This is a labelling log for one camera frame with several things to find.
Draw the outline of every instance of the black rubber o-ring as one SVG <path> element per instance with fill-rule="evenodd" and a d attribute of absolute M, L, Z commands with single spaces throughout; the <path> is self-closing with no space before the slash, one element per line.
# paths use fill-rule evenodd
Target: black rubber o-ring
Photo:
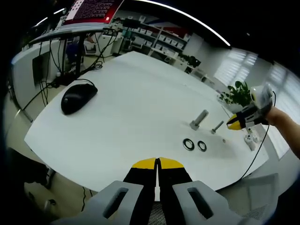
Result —
<path fill-rule="evenodd" d="M 203 141 L 198 141 L 197 145 L 201 151 L 205 152 L 207 150 L 206 144 Z"/>
<path fill-rule="evenodd" d="M 190 144 L 192 144 L 192 147 L 188 147 L 187 144 L 186 144 L 187 142 L 189 142 Z M 194 148 L 195 148 L 195 145 L 194 145 L 193 141 L 190 140 L 190 139 L 188 139 L 188 138 L 186 138 L 186 139 L 183 140 L 183 146 L 184 146 L 188 151 L 192 151 L 192 150 L 194 150 Z"/>

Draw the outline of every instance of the ceiling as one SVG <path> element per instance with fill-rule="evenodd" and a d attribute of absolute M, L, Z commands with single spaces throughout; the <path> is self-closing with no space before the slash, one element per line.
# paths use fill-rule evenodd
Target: ceiling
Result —
<path fill-rule="evenodd" d="M 197 18 L 219 33 L 231 47 L 259 54 L 277 61 L 300 75 L 300 17 L 296 6 L 265 7 L 260 3 L 241 2 L 231 5 L 195 4 L 195 0 L 154 0 Z M 125 0 L 123 10 L 136 11 L 161 18 L 186 28 L 215 47 L 228 47 L 221 39 L 199 23 L 165 7 Z"/>

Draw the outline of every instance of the computer mouse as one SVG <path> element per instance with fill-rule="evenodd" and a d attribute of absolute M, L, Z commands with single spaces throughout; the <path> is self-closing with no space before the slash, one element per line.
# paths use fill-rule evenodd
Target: computer mouse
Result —
<path fill-rule="evenodd" d="M 65 115 L 80 110 L 92 97 L 96 95 L 98 89 L 91 84 L 77 84 L 70 87 L 61 99 L 61 110 Z"/>

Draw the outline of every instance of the ceiling light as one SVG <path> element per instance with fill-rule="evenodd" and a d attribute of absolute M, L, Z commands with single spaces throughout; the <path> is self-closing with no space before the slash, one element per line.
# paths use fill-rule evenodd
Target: ceiling light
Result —
<path fill-rule="evenodd" d="M 53 13 L 53 14 L 57 14 L 57 13 L 59 13 L 59 12 L 61 12 L 61 11 L 64 11 L 65 10 L 65 8 L 62 8 L 62 9 L 60 9 L 60 10 L 58 10 L 58 11 L 56 11 L 55 13 Z"/>
<path fill-rule="evenodd" d="M 185 16 L 187 16 L 188 18 L 196 21 L 197 23 L 201 24 L 203 27 L 207 28 L 208 30 L 210 30 L 211 32 L 213 32 L 219 39 L 221 39 L 226 45 L 230 46 L 230 44 L 221 36 L 219 35 L 217 32 L 215 32 L 212 28 L 210 28 L 208 25 L 206 25 L 205 23 L 201 22 L 200 20 L 196 19 L 195 17 L 192 17 L 191 15 L 185 13 L 185 12 L 182 12 L 180 11 L 179 9 L 176 9 L 176 8 L 173 8 L 171 6 L 167 6 L 167 5 L 164 5 L 164 4 L 161 4 L 161 3 L 158 3 L 158 2 L 155 2 L 155 1 L 149 1 L 149 0 L 136 0 L 136 1 L 143 1 L 143 2 L 147 2 L 147 3 L 152 3 L 152 4 L 155 4 L 155 5 L 158 5 L 158 6 L 162 6 L 162 7 L 166 7 L 168 9 L 171 9 L 173 11 L 176 11 L 180 14 L 183 14 Z"/>
<path fill-rule="evenodd" d="M 44 22 L 46 19 L 48 19 L 48 17 L 46 17 L 46 18 L 42 19 L 40 22 L 38 22 L 38 23 L 35 25 L 35 27 L 38 26 L 40 23 Z"/>

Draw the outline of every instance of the window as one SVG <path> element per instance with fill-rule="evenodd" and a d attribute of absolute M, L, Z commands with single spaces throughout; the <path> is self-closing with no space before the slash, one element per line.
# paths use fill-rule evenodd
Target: window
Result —
<path fill-rule="evenodd" d="M 214 77 L 225 86 L 234 85 L 236 81 L 244 82 L 257 55 L 239 49 L 232 49 L 216 71 Z"/>
<path fill-rule="evenodd" d="M 286 68 L 275 64 L 267 82 L 276 93 L 276 107 L 300 124 L 300 79 Z M 270 127 L 268 135 L 281 158 L 289 150 L 288 144 L 275 127 Z"/>

